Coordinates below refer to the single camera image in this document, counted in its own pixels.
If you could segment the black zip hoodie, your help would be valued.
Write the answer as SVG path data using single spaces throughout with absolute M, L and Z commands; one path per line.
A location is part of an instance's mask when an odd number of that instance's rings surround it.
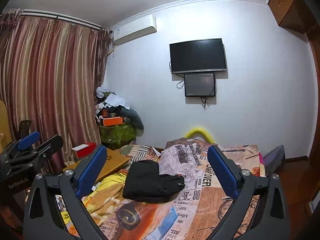
M 131 164 L 123 197 L 137 202 L 165 203 L 173 200 L 184 187 L 182 176 L 160 174 L 157 162 L 142 160 Z

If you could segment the white clothes pile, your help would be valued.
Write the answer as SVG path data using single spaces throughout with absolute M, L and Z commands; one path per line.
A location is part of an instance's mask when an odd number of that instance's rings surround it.
M 98 87 L 96 89 L 96 96 L 101 102 L 96 105 L 96 109 L 103 109 L 105 107 L 124 107 L 130 109 L 130 103 L 121 96 L 117 96 L 114 92 L 104 88 Z

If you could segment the yellow fleece blanket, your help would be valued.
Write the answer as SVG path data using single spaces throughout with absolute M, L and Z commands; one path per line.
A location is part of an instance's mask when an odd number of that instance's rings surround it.
M 82 202 L 97 226 L 101 226 L 124 200 L 123 188 L 128 170 L 121 169 L 105 177 Z

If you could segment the red white box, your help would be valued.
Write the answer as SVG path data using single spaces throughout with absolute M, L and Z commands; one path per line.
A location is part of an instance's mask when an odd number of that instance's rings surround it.
M 87 143 L 84 143 L 84 144 L 81 144 L 79 146 L 75 146 L 74 148 L 72 148 L 72 154 L 73 154 L 75 160 L 82 159 L 82 158 L 90 155 L 94 151 L 96 146 L 97 145 L 94 142 L 87 142 Z

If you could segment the striped grey cloth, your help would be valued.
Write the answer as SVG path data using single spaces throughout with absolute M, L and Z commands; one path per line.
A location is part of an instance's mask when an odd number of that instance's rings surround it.
M 129 158 L 129 163 L 141 160 L 159 161 L 159 156 L 151 146 L 137 145 L 131 142 L 122 146 L 118 151 Z

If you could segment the orange box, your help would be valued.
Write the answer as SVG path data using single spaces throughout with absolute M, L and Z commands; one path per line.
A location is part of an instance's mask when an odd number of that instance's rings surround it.
M 102 126 L 115 126 L 121 125 L 123 123 L 123 118 L 120 116 L 112 117 L 112 118 L 101 118 L 100 123 Z

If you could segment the purple grey backpack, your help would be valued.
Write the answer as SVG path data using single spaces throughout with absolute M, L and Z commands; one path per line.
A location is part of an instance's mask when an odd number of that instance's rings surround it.
M 263 162 L 265 167 L 265 175 L 268 177 L 275 173 L 277 168 L 280 167 L 285 159 L 284 145 L 279 145 L 265 156 L 263 156 Z

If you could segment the dark green jacket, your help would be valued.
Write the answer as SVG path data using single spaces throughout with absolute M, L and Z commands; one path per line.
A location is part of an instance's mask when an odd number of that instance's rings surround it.
M 133 126 L 135 126 L 136 129 L 140 129 L 140 130 L 144 129 L 142 120 L 134 109 L 123 108 L 120 111 L 120 116 L 125 117 L 126 119 L 130 119 L 131 123 L 133 124 Z

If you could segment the red striped curtain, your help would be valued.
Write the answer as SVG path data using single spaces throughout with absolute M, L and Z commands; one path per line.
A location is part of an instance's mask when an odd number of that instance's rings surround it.
M 95 120 L 96 89 L 103 83 L 111 33 L 46 17 L 1 13 L 1 100 L 14 138 L 31 121 L 41 141 L 54 135 L 63 147 L 50 158 L 61 172 L 72 148 L 100 143 Z

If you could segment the newspaper print bed cover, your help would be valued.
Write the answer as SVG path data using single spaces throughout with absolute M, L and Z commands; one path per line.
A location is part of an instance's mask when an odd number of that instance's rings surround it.
M 124 198 L 99 229 L 108 239 L 206 239 L 232 203 L 209 164 L 209 146 L 197 139 L 168 142 L 156 152 L 159 172 L 181 175 L 184 189 L 160 204 Z

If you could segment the white air conditioner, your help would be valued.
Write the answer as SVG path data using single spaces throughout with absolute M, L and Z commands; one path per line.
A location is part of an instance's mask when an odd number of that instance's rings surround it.
M 156 33 L 156 18 L 153 15 L 146 15 L 131 21 L 125 20 L 114 25 L 111 30 L 113 33 L 113 42 L 118 46 Z

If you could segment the brown wooden door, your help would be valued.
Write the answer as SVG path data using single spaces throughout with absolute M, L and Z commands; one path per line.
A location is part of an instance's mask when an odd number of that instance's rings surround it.
M 315 134 L 313 137 L 312 148 L 309 155 L 309 161 L 315 165 L 319 161 L 319 25 L 314 25 L 307 32 L 312 59 L 315 65 L 314 84 L 315 84 Z

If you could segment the wooden overhead cabinet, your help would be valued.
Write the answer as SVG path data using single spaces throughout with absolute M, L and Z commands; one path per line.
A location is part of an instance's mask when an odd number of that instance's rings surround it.
M 316 23 L 303 0 L 269 0 L 268 6 L 282 28 L 304 34 Z

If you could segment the small black wall monitor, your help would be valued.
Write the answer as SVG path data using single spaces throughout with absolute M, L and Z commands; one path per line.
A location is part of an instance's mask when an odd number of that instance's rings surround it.
M 214 73 L 189 73 L 184 75 L 185 97 L 214 97 L 215 87 Z

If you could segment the large black wall television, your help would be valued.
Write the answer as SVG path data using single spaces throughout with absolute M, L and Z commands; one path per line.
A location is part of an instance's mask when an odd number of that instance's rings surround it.
M 225 49 L 221 38 L 172 43 L 171 72 L 223 72 L 227 70 Z

